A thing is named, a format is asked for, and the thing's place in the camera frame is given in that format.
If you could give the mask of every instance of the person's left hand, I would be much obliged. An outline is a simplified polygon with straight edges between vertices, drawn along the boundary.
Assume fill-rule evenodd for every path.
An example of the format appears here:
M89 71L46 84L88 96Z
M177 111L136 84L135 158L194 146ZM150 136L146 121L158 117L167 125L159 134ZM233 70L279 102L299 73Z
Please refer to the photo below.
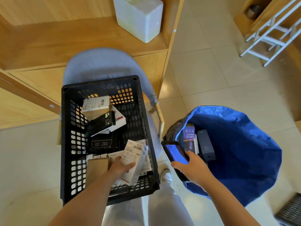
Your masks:
M114 163L111 165L110 169L109 169L109 173L111 174L111 176L114 177L114 180L117 181L117 179L120 179L121 176L128 171L129 169L133 168L136 163L132 162L126 166L122 165L120 162L120 158L121 156L116 157Z

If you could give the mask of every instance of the white step ladder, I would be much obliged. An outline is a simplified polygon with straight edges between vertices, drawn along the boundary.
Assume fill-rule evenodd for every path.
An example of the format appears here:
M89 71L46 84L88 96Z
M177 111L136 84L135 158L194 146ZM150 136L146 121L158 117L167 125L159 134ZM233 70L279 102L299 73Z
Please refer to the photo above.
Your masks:
M276 17L278 17L280 14L282 14L285 10L287 10L292 4L294 4L297 1L299 1L299 2L294 7L292 7L277 22L275 22ZM257 57L259 57L263 60L266 60L267 62L263 65L264 67L266 67L280 52L282 52L301 33L301 28L297 30L297 26L301 23L301 18L293 26L291 26L289 29L279 26L279 24L281 22L283 22L289 15L291 15L300 6L301 6L301 0L291 0L286 6L284 6L284 8L281 11L279 11L268 22L266 22L256 33L251 35L246 40L246 42L248 42L250 39L254 38L253 44L248 49L246 49L240 55L240 57L244 56L246 53L250 53L250 54L252 54L254 56L257 56ZM259 36L260 31L263 30L267 26L269 27L268 30L265 33L263 33L261 36ZM279 39L269 37L268 34L274 29L279 30L281 32L284 32L284 34ZM282 40L288 34L289 34L288 41L283 42ZM267 44L272 45L268 49L268 51L272 50L276 46L275 53L273 54L272 57L269 58L267 56L264 56L260 53L257 53L255 51L251 50L251 48L253 48L259 41L263 41Z

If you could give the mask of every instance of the phone screen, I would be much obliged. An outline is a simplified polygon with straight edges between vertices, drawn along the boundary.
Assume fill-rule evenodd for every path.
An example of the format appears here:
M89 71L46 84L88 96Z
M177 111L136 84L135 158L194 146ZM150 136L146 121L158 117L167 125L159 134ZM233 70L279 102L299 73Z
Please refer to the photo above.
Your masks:
M184 151L179 145L168 144L166 145L166 148L168 149L174 161L178 161L183 164L188 164L188 159L184 155Z

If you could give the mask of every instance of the plastic basket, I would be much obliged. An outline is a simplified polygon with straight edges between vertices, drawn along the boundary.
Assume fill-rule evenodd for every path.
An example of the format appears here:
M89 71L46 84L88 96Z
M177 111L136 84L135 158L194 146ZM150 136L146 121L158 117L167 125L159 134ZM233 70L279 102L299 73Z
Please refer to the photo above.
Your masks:
M298 226L301 225L301 194L296 193L275 215L280 225Z
M133 75L70 84L62 87L61 199L63 205L85 189L87 165L85 124L88 120L81 112L83 100L107 95L110 96L113 105L126 117L126 125L119 128L121 129L120 150L124 149L128 139L134 141L146 139L152 166L152 171L140 177L136 186L124 185L112 188L107 205L146 196L159 189L158 165L139 77Z

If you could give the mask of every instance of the gray box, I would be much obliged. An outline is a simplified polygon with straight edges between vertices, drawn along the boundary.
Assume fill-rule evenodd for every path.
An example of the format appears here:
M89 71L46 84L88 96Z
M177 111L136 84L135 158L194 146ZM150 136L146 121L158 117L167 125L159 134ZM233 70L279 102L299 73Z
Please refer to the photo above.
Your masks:
M207 130L200 130L197 133L203 157L206 161L215 160L215 153L208 136Z

